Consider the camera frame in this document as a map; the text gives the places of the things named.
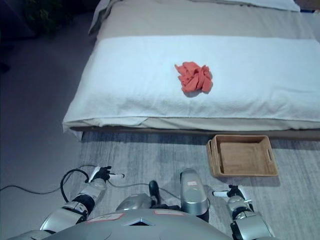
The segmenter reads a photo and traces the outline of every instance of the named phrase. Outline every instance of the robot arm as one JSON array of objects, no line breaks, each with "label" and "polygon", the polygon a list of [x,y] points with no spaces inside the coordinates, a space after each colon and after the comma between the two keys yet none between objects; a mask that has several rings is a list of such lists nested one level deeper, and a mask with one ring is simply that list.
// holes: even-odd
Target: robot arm
[{"label": "robot arm", "polygon": [[262,216],[254,212],[251,200],[247,200],[241,186],[229,185],[227,191],[213,191],[216,197],[228,197],[227,206],[233,222],[231,223],[234,240],[276,240]]},{"label": "robot arm", "polygon": [[87,186],[63,207],[52,212],[40,230],[33,230],[8,240],[42,240],[51,234],[70,228],[87,220],[94,207],[106,192],[106,181],[110,178],[111,166],[96,167]]}]

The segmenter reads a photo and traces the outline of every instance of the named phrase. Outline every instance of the bed frame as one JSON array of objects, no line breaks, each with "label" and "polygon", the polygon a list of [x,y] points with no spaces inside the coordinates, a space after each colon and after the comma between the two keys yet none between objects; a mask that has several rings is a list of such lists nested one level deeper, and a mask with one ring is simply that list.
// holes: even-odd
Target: bed frame
[{"label": "bed frame", "polygon": [[136,128],[126,126],[83,126],[71,127],[77,132],[118,132],[118,133],[144,133],[144,134],[187,134],[212,136],[225,135],[267,135],[271,139],[308,140],[320,141],[320,129],[302,130],[277,130],[277,131],[212,131],[201,129],[158,129],[158,128]]}]

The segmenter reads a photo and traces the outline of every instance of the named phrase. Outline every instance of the houseplant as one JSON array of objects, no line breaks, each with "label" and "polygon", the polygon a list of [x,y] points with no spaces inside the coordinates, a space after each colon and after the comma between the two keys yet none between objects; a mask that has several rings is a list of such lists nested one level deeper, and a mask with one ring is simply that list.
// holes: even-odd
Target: houseplant
[{"label": "houseplant", "polygon": [[62,0],[25,0],[24,14],[38,34],[54,34],[58,27],[72,19]]}]

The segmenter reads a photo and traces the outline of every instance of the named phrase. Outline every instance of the wire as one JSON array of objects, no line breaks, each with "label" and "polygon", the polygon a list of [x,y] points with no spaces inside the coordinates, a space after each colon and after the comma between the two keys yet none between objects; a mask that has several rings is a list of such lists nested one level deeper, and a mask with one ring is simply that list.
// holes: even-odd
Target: wire
[{"label": "wire", "polygon": [[[45,191],[45,192],[39,192],[39,191],[30,190],[30,189],[27,189],[27,188],[25,188],[25,187],[18,186],[18,185],[13,185],[13,184],[12,184],[12,185],[8,185],[8,186],[5,186],[5,187],[1,188],[1,189],[0,189],[0,192],[2,192],[2,191],[5,190],[5,189],[8,189],[8,188],[17,188],[17,189],[20,189],[20,190],[25,191],[25,192],[27,192],[27,193],[30,193],[30,194],[47,195],[47,194],[51,194],[51,193],[54,193],[54,192],[57,192],[57,191],[60,190],[60,191],[61,191],[61,194],[62,194],[62,196],[63,196],[63,199],[68,203],[68,199],[67,199],[67,197],[66,197],[66,195],[65,195],[65,193],[64,193],[63,186],[64,186],[64,185],[66,184],[66,182],[69,180],[69,178],[71,177],[71,175],[72,175],[74,172],[76,172],[75,170],[80,169],[80,168],[83,168],[83,167],[94,167],[94,168],[95,168],[96,166],[93,165],[93,164],[83,164],[83,165],[81,165],[81,166],[73,169],[74,171],[72,171],[72,170],[68,171],[68,172],[63,176],[63,178],[62,178],[62,180],[61,180],[61,182],[60,182],[60,186],[59,186],[58,188],[56,188],[56,189],[53,189],[53,190],[49,190],[49,191]],[[149,184],[147,184],[147,183],[135,183],[135,184],[130,184],[130,185],[118,186],[118,185],[114,185],[114,184],[113,184],[112,182],[110,182],[109,180],[108,180],[108,183],[109,183],[112,187],[114,187],[114,188],[130,188],[130,187],[139,186],[139,185],[149,186]],[[167,194],[171,195],[172,197],[180,200],[179,197],[177,197],[177,196],[174,195],[173,193],[169,192],[168,190],[166,190],[166,189],[164,189],[164,188],[161,188],[161,187],[159,187],[159,189],[162,190],[162,191],[164,191],[164,192],[166,192]]]},{"label": "wire", "polygon": [[[79,167],[77,167],[78,169],[79,168],[83,168],[83,167],[96,167],[95,165],[92,165],[92,164],[83,164]],[[69,180],[69,178],[71,177],[72,173],[65,179],[63,185]],[[45,192],[39,192],[39,191],[34,191],[34,190],[30,190],[30,189],[27,189],[25,187],[22,187],[22,186],[18,186],[18,185],[14,185],[14,184],[11,184],[11,185],[8,185],[8,186],[4,186],[3,188],[0,189],[0,192],[2,192],[3,190],[5,189],[8,189],[8,188],[17,188],[17,189],[20,189],[20,190],[23,190],[27,193],[30,193],[30,194],[36,194],[36,195],[47,195],[47,194],[52,194],[54,192],[57,192],[60,190],[60,186],[56,189],[53,189],[53,190],[49,190],[49,191],[45,191]]]},{"label": "wire", "polygon": [[[108,181],[108,183],[109,183],[112,187],[114,187],[114,188],[121,188],[121,189],[123,189],[123,188],[130,188],[130,187],[139,186],[139,185],[149,186],[149,184],[147,184],[147,183],[142,183],[142,182],[140,182],[140,183],[134,183],[134,184],[130,184],[130,185],[118,186],[118,185],[114,185],[114,184],[113,184],[112,182],[110,182],[109,180],[107,180],[107,181]],[[180,200],[179,197],[177,197],[177,196],[174,195],[173,193],[169,192],[168,190],[166,190],[166,189],[164,189],[164,188],[162,188],[162,187],[159,187],[159,189],[162,190],[162,191],[164,191],[164,192],[166,192],[167,194],[171,195],[172,197]]]},{"label": "wire", "polygon": [[65,184],[64,181],[65,181],[66,176],[68,176],[69,174],[74,173],[74,172],[80,172],[80,173],[84,174],[85,177],[86,177],[85,183],[89,182],[89,176],[88,176],[88,174],[87,174],[85,171],[83,171],[83,170],[81,170],[81,169],[77,169],[77,168],[71,169],[70,171],[68,171],[68,172],[62,177],[61,182],[60,182],[61,194],[62,194],[62,197],[63,197],[63,199],[65,200],[66,203],[68,203],[69,200],[68,200],[68,198],[67,198],[67,196],[66,196],[66,194],[65,194],[65,191],[64,191],[64,184]]}]

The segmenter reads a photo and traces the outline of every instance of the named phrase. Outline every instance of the white towel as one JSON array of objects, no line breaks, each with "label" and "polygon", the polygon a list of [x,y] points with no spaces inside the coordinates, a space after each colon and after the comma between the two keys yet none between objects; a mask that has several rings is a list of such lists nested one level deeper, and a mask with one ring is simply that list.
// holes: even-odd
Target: white towel
[{"label": "white towel", "polygon": [[[174,65],[186,61],[210,68],[208,94],[184,95]],[[320,44],[315,40],[108,38],[92,53],[64,122],[124,117],[320,122],[319,89]]]}]

